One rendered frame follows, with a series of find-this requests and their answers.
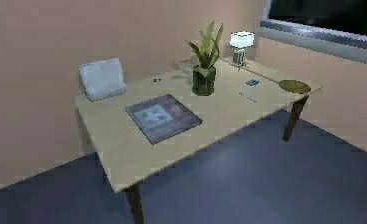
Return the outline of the grey open laptop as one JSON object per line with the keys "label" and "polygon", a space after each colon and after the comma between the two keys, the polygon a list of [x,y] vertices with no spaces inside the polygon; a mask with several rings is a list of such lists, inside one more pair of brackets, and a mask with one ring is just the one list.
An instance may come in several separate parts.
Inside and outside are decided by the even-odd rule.
{"label": "grey open laptop", "polygon": [[90,101],[103,100],[126,91],[127,85],[118,58],[81,64],[79,73]]}

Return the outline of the light wooden table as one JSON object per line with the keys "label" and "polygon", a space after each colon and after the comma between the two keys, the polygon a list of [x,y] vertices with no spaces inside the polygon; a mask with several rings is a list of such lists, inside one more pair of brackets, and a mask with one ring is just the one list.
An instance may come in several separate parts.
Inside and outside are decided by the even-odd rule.
{"label": "light wooden table", "polygon": [[[228,58],[218,60],[216,69],[215,91],[210,96],[192,93],[192,70],[187,68],[133,81],[125,94],[106,100],[91,102],[84,95],[75,98],[108,182],[115,193],[126,194],[134,224],[145,224],[139,185],[147,177],[288,105],[292,111],[283,138],[290,138],[308,94],[287,92],[277,83],[232,66]],[[154,78],[162,80],[154,83]],[[246,85],[251,79],[259,84]],[[249,101],[239,92],[257,102]],[[152,145],[125,107],[164,94],[173,95],[203,123]]]}

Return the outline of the thin grey pen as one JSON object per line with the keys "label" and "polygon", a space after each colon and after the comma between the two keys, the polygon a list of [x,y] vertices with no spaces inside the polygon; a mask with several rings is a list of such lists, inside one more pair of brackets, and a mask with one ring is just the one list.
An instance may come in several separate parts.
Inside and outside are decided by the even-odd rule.
{"label": "thin grey pen", "polygon": [[257,102],[256,100],[254,100],[253,98],[251,98],[250,96],[248,96],[245,93],[239,92],[239,95],[243,96],[244,98],[248,99],[251,102]]}

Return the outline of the white table lamp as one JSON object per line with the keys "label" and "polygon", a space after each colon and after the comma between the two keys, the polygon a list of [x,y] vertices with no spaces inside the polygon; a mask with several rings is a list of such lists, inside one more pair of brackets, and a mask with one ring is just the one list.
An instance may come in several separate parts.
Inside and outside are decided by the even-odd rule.
{"label": "white table lamp", "polygon": [[234,48],[232,63],[237,67],[245,65],[246,49],[254,45],[255,34],[247,31],[233,32],[230,46]]}

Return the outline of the green house plant in pot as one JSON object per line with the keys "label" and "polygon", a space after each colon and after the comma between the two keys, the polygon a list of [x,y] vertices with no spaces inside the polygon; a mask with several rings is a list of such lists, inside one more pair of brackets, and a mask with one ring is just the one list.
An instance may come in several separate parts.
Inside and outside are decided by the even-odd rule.
{"label": "green house plant in pot", "polygon": [[215,63],[220,57],[219,41],[222,37],[224,25],[221,24],[216,36],[213,36],[215,22],[212,21],[206,29],[201,31],[199,45],[186,40],[191,51],[196,55],[198,63],[193,66],[192,92],[197,96],[210,96],[215,91]]}

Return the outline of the thin dark red suitcase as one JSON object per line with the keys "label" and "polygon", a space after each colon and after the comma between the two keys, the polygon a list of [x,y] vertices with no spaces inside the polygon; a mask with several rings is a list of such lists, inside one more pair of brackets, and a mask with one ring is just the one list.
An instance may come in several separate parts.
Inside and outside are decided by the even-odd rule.
{"label": "thin dark red suitcase", "polygon": [[171,94],[126,106],[125,111],[154,145],[202,123],[202,119]]}

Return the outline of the grey framed window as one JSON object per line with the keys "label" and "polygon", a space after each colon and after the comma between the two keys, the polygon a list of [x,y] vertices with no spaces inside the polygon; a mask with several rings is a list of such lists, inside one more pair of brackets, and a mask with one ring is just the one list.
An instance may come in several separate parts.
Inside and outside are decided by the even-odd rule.
{"label": "grey framed window", "polygon": [[265,0],[265,38],[367,64],[367,0]]}

